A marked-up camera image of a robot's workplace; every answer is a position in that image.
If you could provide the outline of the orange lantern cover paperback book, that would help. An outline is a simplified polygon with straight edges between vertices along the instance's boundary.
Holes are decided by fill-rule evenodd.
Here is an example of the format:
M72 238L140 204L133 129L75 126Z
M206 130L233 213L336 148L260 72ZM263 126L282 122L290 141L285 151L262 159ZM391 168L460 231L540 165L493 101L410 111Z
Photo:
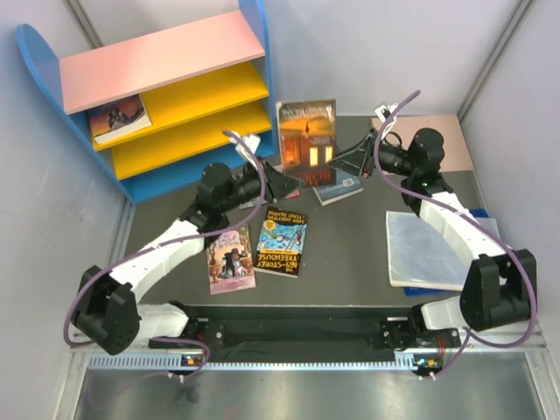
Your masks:
M336 101L279 101L276 124L283 170L307 187L334 185L328 163L337 153Z

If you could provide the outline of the blue treehouse paperback book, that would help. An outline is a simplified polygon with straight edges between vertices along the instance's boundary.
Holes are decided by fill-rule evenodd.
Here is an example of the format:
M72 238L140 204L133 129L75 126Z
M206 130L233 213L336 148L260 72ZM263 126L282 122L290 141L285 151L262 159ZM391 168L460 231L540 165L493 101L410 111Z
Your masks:
M256 245L254 270L298 278L307 228L306 214L268 206Z

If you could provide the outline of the pink purple paperback book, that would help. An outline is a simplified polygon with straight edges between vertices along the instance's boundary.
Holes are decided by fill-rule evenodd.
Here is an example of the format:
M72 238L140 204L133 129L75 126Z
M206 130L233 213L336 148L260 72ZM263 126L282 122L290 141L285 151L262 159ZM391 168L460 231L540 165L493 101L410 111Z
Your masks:
M249 226L229 230L206 250L211 295L256 287Z

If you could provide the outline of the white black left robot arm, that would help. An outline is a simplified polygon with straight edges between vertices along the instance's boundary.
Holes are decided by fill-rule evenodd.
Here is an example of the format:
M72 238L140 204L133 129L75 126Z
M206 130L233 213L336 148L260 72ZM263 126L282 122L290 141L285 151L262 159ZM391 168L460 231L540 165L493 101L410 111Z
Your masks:
M92 266L82 276L71 322L81 333L116 355L134 343L171 339L192 345L199 334L179 302L141 304L159 280L186 259L206 250L228 230L227 213L259 198L275 202L302 187L302 180L266 161L233 175L223 163L205 168L193 203L153 242L112 269Z

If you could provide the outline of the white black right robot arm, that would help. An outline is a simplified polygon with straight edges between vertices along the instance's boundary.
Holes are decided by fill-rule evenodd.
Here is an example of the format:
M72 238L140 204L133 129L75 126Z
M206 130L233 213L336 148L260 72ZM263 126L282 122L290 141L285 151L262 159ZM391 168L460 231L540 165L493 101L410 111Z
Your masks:
M487 345L480 332L525 321L526 332L501 345L517 347L535 329L536 259L526 249L510 248L461 205L440 172L444 157L444 138L435 129L418 130L408 148L386 143L371 129L328 166L355 177L367 178L373 171L401 176L396 189L405 205L438 232L468 266L459 295L413 308L408 333L415 344L426 347L441 330L463 328L467 338Z

